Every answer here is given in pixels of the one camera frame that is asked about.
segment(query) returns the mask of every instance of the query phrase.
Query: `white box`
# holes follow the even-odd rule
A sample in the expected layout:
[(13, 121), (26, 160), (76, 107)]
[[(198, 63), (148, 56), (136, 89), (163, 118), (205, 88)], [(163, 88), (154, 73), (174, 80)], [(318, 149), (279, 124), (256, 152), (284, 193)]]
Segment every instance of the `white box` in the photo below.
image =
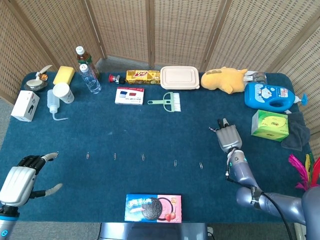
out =
[(24, 122), (31, 122), (38, 106), (39, 97), (33, 91), (21, 90), (11, 116)]
[(145, 89), (135, 87), (117, 87), (116, 104), (142, 105), (144, 103)]

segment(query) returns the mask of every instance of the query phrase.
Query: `white robotic hand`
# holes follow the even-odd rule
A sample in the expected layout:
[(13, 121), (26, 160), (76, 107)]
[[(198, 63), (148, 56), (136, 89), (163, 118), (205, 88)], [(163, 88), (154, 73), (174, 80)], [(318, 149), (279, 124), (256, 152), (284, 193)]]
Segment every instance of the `white robotic hand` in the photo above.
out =
[(0, 240), (7, 240), (19, 218), (18, 207), (29, 199), (46, 197), (57, 192), (63, 185), (57, 184), (51, 189), (33, 191), (39, 171), (48, 161), (58, 156), (57, 152), (44, 156), (30, 155), (24, 157), (17, 166), (9, 171), (0, 191)]

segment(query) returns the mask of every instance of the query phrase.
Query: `gray cloth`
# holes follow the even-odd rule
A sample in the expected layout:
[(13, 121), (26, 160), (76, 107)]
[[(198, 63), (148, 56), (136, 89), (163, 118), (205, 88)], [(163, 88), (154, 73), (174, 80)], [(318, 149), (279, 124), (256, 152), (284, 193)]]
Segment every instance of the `gray cloth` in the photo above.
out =
[(310, 129), (306, 127), (302, 112), (293, 112), (288, 116), (289, 136), (281, 142), (281, 147), (302, 151), (302, 147), (310, 140)]

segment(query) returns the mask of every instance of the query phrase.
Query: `yellow plush toy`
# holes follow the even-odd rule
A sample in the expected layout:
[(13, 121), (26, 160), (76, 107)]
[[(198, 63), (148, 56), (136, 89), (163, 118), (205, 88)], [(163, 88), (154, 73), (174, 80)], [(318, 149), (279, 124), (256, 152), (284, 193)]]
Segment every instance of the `yellow plush toy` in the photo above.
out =
[(247, 71), (225, 66), (212, 69), (203, 74), (201, 86), (209, 90), (220, 89), (228, 94), (240, 93), (245, 90), (244, 76)]

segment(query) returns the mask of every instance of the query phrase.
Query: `blue detergent bottle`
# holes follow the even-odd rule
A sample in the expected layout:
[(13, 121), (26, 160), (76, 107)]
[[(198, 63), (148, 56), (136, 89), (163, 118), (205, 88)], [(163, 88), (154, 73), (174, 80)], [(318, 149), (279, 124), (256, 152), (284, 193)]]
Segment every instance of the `blue detergent bottle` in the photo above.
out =
[(245, 86), (244, 102), (248, 107), (253, 109), (282, 113), (288, 110), (292, 104), (298, 102), (301, 102), (303, 106), (307, 105), (308, 98), (304, 93), (302, 99), (300, 99), (282, 86), (252, 82)]

